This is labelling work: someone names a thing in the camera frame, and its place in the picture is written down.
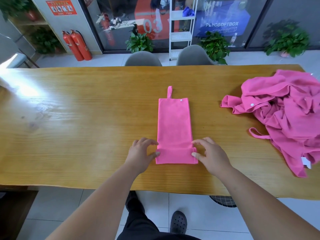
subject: wooden table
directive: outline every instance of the wooden table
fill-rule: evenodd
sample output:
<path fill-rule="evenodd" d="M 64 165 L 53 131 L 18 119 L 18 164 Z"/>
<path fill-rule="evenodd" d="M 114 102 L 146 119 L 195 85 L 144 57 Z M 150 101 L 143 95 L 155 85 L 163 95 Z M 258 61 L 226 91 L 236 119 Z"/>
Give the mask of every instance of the wooden table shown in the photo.
<path fill-rule="evenodd" d="M 241 84 L 299 65 L 8 69 L 0 88 L 0 185 L 95 189 L 120 167 L 132 141 L 157 139 L 158 99 L 189 98 L 194 138 L 210 136 L 234 167 L 277 197 L 320 199 L 320 165 L 298 178 L 250 113 L 220 108 Z M 228 195 L 202 165 L 153 161 L 133 190 Z"/>

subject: person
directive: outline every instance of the person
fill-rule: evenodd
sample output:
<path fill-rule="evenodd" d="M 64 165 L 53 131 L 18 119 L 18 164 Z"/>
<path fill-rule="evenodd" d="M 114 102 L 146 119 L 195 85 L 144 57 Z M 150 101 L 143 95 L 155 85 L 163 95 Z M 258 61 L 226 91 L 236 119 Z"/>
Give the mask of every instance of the person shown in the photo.
<path fill-rule="evenodd" d="M 320 239 L 320 231 L 232 167 L 225 151 L 211 138 L 194 140 L 192 143 L 204 146 L 205 155 L 192 155 L 225 185 L 254 239 Z M 149 145 L 158 143 L 147 138 L 135 140 L 125 163 L 58 226 L 47 240 L 114 240 L 124 205 L 129 215 L 118 240 L 197 240 L 198 238 L 183 234 L 186 233 L 187 222 L 181 212 L 173 214 L 170 233 L 159 232 L 144 214 L 144 208 L 135 192 L 130 191 L 135 178 L 159 155 L 158 152 L 147 155 Z"/>

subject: white shelf rack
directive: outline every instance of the white shelf rack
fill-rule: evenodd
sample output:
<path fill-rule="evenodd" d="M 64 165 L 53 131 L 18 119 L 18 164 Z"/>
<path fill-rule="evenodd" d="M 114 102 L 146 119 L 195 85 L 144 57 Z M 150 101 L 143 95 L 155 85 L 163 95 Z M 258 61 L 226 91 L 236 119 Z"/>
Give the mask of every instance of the white shelf rack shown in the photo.
<path fill-rule="evenodd" d="M 182 49 L 171 49 L 171 42 L 182 42 L 182 41 L 188 41 L 188 45 L 191 45 L 192 36 L 193 36 L 193 29 L 195 26 L 195 20 L 196 20 L 196 13 L 197 13 L 197 6 L 198 6 L 198 0 L 193 0 L 193 9 L 194 9 L 194 16 L 189 17 L 183 17 L 182 13 L 183 10 L 176 10 L 173 11 L 172 3 L 174 3 L 173 0 L 170 0 L 170 18 L 169 18 L 169 60 L 171 59 L 177 59 Z M 190 31 L 187 32 L 171 32 L 172 30 L 172 21 L 177 20 L 191 20 L 190 22 Z"/>

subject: chair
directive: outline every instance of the chair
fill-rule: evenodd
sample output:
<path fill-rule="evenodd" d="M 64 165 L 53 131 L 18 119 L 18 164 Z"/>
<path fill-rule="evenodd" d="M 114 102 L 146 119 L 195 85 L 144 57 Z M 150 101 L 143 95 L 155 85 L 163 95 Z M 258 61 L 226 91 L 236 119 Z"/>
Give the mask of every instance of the chair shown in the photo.
<path fill-rule="evenodd" d="M 147 66 L 162 67 L 160 60 L 154 54 L 147 51 L 138 51 L 133 53 L 125 62 L 125 67 Z"/>
<path fill-rule="evenodd" d="M 193 44 L 184 48 L 177 60 L 177 66 L 214 65 L 206 51 L 199 45 Z"/>
<path fill-rule="evenodd" d="M 17 44 L 0 33 L 0 44 L 4 49 L 0 54 L 0 66 L 2 68 L 18 68 L 23 63 L 30 68 L 29 64 L 26 62 L 29 60 L 35 67 L 39 66 L 34 63 L 26 54 L 18 48 Z"/>

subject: pink strap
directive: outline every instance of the pink strap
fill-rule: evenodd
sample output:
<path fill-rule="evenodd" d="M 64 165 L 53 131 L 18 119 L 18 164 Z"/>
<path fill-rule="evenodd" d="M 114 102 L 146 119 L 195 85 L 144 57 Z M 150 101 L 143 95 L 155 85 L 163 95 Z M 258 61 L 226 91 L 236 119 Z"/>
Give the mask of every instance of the pink strap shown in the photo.
<path fill-rule="evenodd" d="M 172 94 L 172 86 L 168 87 L 168 94 L 167 94 L 167 99 L 171 98 L 171 94 Z"/>
<path fill-rule="evenodd" d="M 269 140 L 271 139 L 271 136 L 270 136 L 270 135 L 262 135 L 261 133 L 259 133 L 259 132 L 257 131 L 256 128 L 253 128 L 253 127 L 251 127 L 251 128 L 249 129 L 249 132 L 250 132 L 250 134 L 251 134 L 254 138 L 258 138 L 258 139 L 269 139 Z"/>

